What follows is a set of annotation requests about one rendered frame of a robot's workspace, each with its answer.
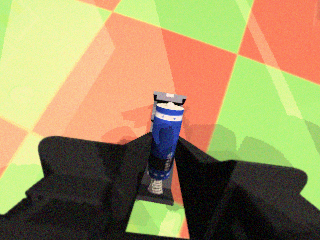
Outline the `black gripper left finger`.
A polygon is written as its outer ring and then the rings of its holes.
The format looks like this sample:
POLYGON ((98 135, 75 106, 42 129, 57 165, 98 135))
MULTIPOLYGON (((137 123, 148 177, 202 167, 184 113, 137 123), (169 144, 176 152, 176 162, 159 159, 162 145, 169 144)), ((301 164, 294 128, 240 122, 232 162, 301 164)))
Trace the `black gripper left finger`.
POLYGON ((126 232, 151 152, 152 132, 124 145, 62 136, 43 138, 38 154, 49 173, 108 180, 113 189, 113 230, 126 232))

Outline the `blue cylindrical battery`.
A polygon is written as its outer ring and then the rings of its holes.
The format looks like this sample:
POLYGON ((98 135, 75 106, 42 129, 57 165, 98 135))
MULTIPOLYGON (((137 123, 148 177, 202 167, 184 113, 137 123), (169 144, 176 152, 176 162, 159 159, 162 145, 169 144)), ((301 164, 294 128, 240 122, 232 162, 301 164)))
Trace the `blue cylindrical battery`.
POLYGON ((148 159, 149 176, 155 180, 163 181, 170 176, 183 113, 184 108, 172 102, 156 104, 148 159))

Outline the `grey battery holder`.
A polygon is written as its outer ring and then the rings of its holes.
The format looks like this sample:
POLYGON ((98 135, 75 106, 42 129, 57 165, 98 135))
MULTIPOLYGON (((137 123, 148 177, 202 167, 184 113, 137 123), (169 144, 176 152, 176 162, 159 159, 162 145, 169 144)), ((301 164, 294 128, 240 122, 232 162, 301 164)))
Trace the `grey battery holder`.
MULTIPOLYGON (((174 105, 183 107, 183 104, 187 99, 187 96, 184 96, 184 95, 157 92, 157 91, 154 91, 153 97, 154 97, 154 104, 153 104, 152 115, 151 115, 150 132, 152 132, 152 128, 153 128, 156 104, 159 104, 159 103, 167 104, 169 102, 172 102, 174 105)), ((146 166, 136 199, 173 206, 174 198, 171 191, 173 169, 174 169, 174 162, 173 162, 173 166, 172 166, 169 178, 163 181, 158 181, 149 176, 148 162, 147 162, 147 166, 146 166)))

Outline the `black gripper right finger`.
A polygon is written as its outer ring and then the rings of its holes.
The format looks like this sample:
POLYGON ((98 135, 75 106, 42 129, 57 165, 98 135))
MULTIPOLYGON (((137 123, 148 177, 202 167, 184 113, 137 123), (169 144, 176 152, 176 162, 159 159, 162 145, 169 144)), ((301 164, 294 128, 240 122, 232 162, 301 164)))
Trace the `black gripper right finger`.
POLYGON ((210 240, 240 184, 294 190, 305 188, 304 170, 252 161, 219 161, 179 136, 175 163, 189 238, 210 240))

